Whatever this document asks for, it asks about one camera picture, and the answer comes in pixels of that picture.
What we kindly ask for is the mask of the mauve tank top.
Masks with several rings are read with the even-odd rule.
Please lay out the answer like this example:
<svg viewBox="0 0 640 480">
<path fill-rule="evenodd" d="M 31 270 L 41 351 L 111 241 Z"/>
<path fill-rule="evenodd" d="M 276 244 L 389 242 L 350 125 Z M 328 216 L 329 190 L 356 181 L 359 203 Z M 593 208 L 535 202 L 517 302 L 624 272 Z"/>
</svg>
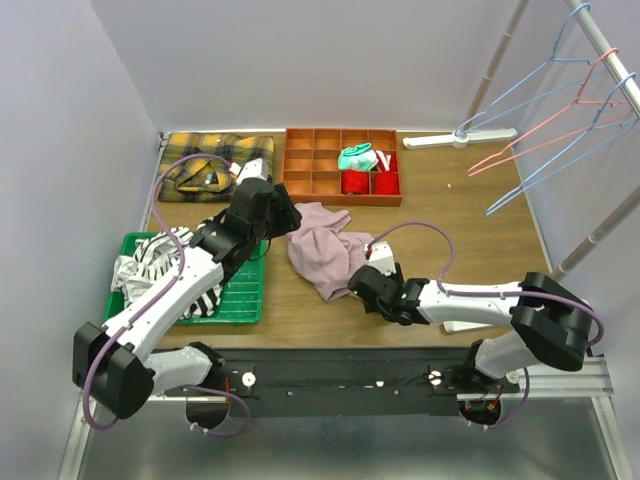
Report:
<svg viewBox="0 0 640 480">
<path fill-rule="evenodd" d="M 367 232 L 349 232 L 348 210 L 330 211 L 320 202 L 297 203 L 300 227 L 286 235 L 294 271 L 310 282 L 326 302 L 350 294 L 347 284 L 365 265 L 365 247 L 373 240 Z"/>
</svg>

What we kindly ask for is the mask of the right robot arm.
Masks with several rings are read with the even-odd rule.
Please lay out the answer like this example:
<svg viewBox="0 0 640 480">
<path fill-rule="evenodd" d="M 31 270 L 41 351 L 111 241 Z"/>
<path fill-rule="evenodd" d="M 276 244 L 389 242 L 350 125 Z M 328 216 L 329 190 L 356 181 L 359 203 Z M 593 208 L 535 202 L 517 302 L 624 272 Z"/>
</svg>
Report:
<svg viewBox="0 0 640 480">
<path fill-rule="evenodd" d="M 404 280 L 364 266 L 347 288 L 367 312 L 402 326 L 458 321 L 507 328 L 500 337 L 472 343 L 462 365 L 452 368 L 454 384 L 474 392 L 537 364 L 577 372 L 589 348 L 592 310 L 541 273 L 529 272 L 521 282 L 479 286 Z"/>
</svg>

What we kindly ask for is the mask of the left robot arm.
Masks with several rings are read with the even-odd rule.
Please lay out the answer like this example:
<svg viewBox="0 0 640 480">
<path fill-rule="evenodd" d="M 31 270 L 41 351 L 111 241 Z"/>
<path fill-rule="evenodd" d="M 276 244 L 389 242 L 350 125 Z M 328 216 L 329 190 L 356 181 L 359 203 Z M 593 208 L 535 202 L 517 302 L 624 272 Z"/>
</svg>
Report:
<svg viewBox="0 0 640 480">
<path fill-rule="evenodd" d="M 207 291 L 225 286 L 262 242 L 300 227 L 301 214 L 284 184 L 249 178 L 230 206 L 178 247 L 176 265 L 103 326 L 86 323 L 73 339 L 72 380 L 118 420 L 137 413 L 154 394 L 178 387 L 214 393 L 221 357 L 193 344 L 155 352 L 156 344 Z"/>
</svg>

